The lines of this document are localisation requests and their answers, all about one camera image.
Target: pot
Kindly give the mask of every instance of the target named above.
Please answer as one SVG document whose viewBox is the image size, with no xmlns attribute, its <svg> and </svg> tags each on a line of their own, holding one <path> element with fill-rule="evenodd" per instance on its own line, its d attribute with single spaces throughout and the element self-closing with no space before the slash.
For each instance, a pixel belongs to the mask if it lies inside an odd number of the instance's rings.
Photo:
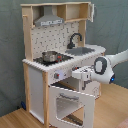
<svg viewBox="0 0 128 128">
<path fill-rule="evenodd" d="M 54 62 L 57 60 L 57 52 L 55 52 L 55 51 L 43 52 L 42 58 L 43 58 L 43 61 Z"/>
</svg>

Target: stovetop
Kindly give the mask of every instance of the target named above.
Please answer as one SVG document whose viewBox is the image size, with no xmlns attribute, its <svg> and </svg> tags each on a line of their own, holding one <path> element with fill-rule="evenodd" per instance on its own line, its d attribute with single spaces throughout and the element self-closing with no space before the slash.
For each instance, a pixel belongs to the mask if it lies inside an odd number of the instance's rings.
<svg viewBox="0 0 128 128">
<path fill-rule="evenodd" d="M 60 61 L 56 60 L 54 62 L 46 62 L 46 61 L 43 61 L 42 57 L 33 59 L 33 61 L 48 67 L 48 66 L 52 66 L 52 65 L 55 65 L 55 64 L 62 63 L 62 62 L 65 62 L 67 60 L 73 59 L 73 57 L 70 57 L 70 56 L 67 56 L 67 55 L 63 55 L 63 54 L 59 54 L 59 55 L 62 56 L 62 59 Z"/>
</svg>

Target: toy kitchen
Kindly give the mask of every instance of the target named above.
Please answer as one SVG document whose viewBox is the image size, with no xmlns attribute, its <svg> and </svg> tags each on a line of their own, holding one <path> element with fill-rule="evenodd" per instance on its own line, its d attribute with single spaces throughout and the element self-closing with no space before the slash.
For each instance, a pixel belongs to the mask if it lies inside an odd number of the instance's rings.
<svg viewBox="0 0 128 128">
<path fill-rule="evenodd" d="M 86 20 L 93 22 L 90 2 L 22 4 L 27 112 L 44 128 L 93 128 L 95 100 L 101 96 L 96 81 L 73 77 L 83 66 L 93 66 L 105 48 L 85 43 Z M 83 108 L 80 123 L 73 112 Z"/>
</svg>

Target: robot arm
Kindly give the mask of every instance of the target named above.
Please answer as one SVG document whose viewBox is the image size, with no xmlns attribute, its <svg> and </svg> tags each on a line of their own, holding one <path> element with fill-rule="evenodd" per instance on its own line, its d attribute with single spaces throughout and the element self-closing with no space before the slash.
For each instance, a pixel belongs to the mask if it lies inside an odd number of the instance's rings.
<svg viewBox="0 0 128 128">
<path fill-rule="evenodd" d="M 128 60 L 128 50 L 116 55 L 98 57 L 93 67 L 85 66 L 72 72 L 72 77 L 83 81 L 93 80 L 104 84 L 110 84 L 115 79 L 112 68 Z"/>
</svg>

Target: open oven door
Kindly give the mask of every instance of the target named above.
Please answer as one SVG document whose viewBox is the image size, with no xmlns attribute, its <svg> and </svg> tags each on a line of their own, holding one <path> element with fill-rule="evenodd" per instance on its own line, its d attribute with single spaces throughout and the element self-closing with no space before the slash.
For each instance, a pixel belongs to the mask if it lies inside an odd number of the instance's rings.
<svg viewBox="0 0 128 128">
<path fill-rule="evenodd" d="M 64 117 L 84 108 L 82 126 L 63 120 Z M 95 97 L 55 86 L 49 87 L 49 122 L 57 128 L 93 128 Z"/>
</svg>

